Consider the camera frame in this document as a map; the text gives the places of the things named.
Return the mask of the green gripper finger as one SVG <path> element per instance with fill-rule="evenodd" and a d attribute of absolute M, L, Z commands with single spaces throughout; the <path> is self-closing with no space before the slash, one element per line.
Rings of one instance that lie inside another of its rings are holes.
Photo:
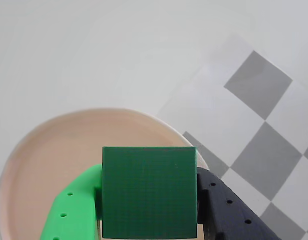
<path fill-rule="evenodd" d="M 65 187 L 54 199 L 40 239 L 100 240 L 102 165 L 96 164 Z"/>

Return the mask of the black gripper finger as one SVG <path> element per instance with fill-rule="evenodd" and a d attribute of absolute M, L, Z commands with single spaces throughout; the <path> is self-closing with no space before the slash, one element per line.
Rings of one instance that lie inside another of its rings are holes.
<path fill-rule="evenodd" d="M 215 174 L 197 168 L 197 223 L 206 240 L 279 237 Z"/>

